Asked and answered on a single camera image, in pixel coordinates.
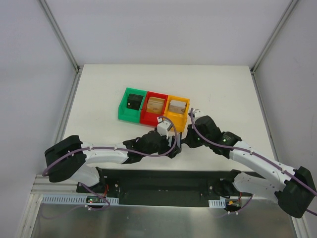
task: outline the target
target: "white wall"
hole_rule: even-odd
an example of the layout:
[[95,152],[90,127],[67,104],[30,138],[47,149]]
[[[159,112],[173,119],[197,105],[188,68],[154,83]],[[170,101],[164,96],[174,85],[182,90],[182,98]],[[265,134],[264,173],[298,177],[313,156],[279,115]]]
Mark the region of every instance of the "white wall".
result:
[[80,65],[252,66],[290,0],[48,0]]
[[[277,154],[317,186],[317,1],[300,1],[256,72]],[[317,198],[310,209],[317,212]],[[317,217],[306,215],[316,237]]]
[[0,2],[0,237],[14,237],[74,70],[37,1]]

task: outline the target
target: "purple cable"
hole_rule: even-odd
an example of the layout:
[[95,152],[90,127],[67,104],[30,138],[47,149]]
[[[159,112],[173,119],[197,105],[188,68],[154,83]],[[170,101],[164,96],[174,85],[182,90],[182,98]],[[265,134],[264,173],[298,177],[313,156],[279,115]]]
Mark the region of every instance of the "purple cable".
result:
[[163,154],[159,154],[159,155],[151,155],[151,154],[145,154],[145,153],[142,153],[142,152],[139,152],[139,151],[136,151],[136,150],[130,150],[130,149],[124,149],[124,148],[114,148],[114,147],[110,147],[110,146],[94,146],[92,148],[90,147],[84,147],[84,148],[80,148],[80,149],[77,149],[77,150],[73,150],[65,155],[63,155],[62,157],[58,158],[57,160],[55,160],[53,163],[51,163],[42,173],[42,176],[43,177],[46,177],[48,176],[48,171],[54,167],[56,164],[58,164],[60,161],[62,161],[63,159],[67,158],[68,156],[71,156],[72,154],[75,154],[75,153],[78,153],[78,152],[81,152],[81,151],[86,151],[86,150],[119,150],[119,151],[127,151],[127,152],[131,152],[131,153],[135,153],[135,154],[138,154],[138,155],[143,155],[143,156],[149,156],[149,157],[160,157],[160,156],[164,156],[164,155],[167,155],[169,154],[176,146],[176,141],[177,141],[177,131],[176,131],[176,127],[174,125],[174,123],[167,117],[165,116],[160,116],[159,118],[163,118],[163,119],[166,119],[168,120],[171,125],[173,126],[173,129],[174,129],[174,132],[175,132],[175,139],[174,139],[174,143],[172,145],[172,147],[166,151],[165,153]]
[[[190,119],[191,119],[191,122],[192,122],[192,127],[194,129],[194,131],[197,133],[197,135],[199,135],[204,141],[214,145],[214,146],[217,146],[217,147],[221,147],[221,148],[226,148],[226,149],[232,149],[232,150],[241,150],[241,151],[244,151],[244,152],[247,152],[247,153],[251,153],[250,150],[248,149],[244,149],[244,148],[240,148],[240,147],[235,147],[235,146],[228,146],[228,145],[220,145],[220,144],[217,144],[217,143],[214,143],[210,140],[208,140],[207,138],[205,138],[196,128],[195,126],[195,122],[194,122],[194,117],[193,117],[193,108],[190,110]],[[277,164],[275,164],[273,161],[269,160],[268,158],[262,156],[262,155],[259,155],[258,153],[256,152],[253,152],[252,153],[253,155],[259,157],[260,159],[268,162],[270,165],[274,166],[275,168],[277,168],[278,170],[281,170],[283,171],[283,168]],[[296,182],[298,182],[301,186],[303,186],[304,188],[306,188],[309,192],[311,192],[314,196],[317,197],[317,192],[314,191],[312,188],[310,188],[309,186],[307,186],[306,184],[304,184],[302,181],[300,181],[298,178],[296,178],[295,176],[293,176],[291,173],[289,173],[287,170],[284,170],[283,173],[285,173],[286,175],[288,175],[290,178],[292,178],[293,180],[295,180]]]
[[[88,192],[92,193],[93,195],[97,196],[98,198],[101,198],[103,201],[105,201],[108,206],[103,206],[102,208],[93,208],[93,207],[89,207],[89,210],[92,210],[92,211],[104,211],[105,209],[109,208],[110,207],[110,203],[109,201],[105,198],[105,197],[102,197],[100,196],[99,194],[93,192],[90,188],[88,188],[86,185],[84,185],[83,183],[80,183],[79,184],[80,186],[83,186]],[[46,217],[43,215],[43,204],[40,205],[40,210],[39,210],[39,213],[40,213],[40,216],[43,217],[44,219],[46,220],[55,220],[57,218],[60,218],[60,217],[63,217],[65,215],[67,215],[68,213],[76,210],[77,208],[80,208],[80,207],[86,207],[86,205],[78,205],[76,207],[73,207],[72,209],[69,209],[67,212],[64,212],[62,214],[59,214],[57,216],[54,216],[54,217]]]

